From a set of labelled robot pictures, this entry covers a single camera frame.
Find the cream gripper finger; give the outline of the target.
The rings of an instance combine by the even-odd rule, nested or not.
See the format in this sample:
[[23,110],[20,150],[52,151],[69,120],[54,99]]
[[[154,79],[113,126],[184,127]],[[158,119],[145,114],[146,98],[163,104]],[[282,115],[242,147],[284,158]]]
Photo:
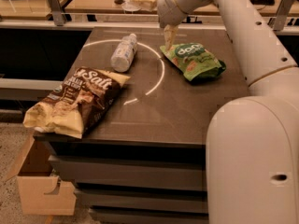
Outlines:
[[158,0],[130,0],[130,3],[141,9],[152,11],[156,8]]
[[165,49],[170,50],[178,32],[177,25],[166,25],[164,28]]

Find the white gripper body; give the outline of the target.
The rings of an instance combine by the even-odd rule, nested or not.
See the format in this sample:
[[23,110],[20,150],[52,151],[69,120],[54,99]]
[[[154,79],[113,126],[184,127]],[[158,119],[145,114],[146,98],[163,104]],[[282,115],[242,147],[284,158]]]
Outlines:
[[186,0],[157,0],[157,14],[160,27],[177,26],[188,16],[184,8]]

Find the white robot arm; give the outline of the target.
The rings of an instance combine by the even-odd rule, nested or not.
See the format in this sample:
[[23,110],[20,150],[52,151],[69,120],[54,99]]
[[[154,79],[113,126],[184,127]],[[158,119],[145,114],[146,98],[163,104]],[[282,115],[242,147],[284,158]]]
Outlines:
[[250,92],[208,127],[209,224],[299,224],[299,66],[250,0],[157,0],[159,22],[178,25],[209,2]]

